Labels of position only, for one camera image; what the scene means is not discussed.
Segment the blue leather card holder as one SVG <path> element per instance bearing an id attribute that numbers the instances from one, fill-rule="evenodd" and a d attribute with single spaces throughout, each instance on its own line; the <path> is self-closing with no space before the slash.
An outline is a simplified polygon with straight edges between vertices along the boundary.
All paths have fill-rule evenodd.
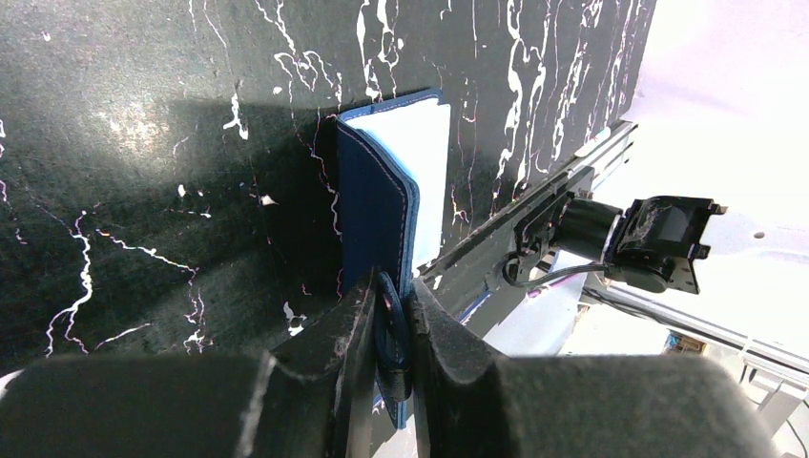
<path id="1" fill-rule="evenodd" d="M 407 298 L 418 268 L 442 246 L 450 119 L 439 89 L 337 117 L 342 287 L 364 275 L 373 281 L 375 398 L 397 429 L 412 392 Z"/>

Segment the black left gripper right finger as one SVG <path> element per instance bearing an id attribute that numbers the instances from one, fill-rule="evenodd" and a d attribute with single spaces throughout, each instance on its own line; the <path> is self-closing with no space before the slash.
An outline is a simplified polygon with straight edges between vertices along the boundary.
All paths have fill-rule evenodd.
<path id="1" fill-rule="evenodd" d="M 422 281 L 409 296 L 423 457 L 772 457 L 725 370 L 692 356 L 511 358 Z"/>

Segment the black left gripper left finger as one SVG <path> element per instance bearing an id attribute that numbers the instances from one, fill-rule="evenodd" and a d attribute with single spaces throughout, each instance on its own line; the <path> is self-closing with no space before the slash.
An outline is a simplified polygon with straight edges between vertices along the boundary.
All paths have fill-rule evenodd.
<path id="1" fill-rule="evenodd" d="M 258 356 L 75 357 L 13 378 L 5 457 L 366 457 L 378 274 Z"/>

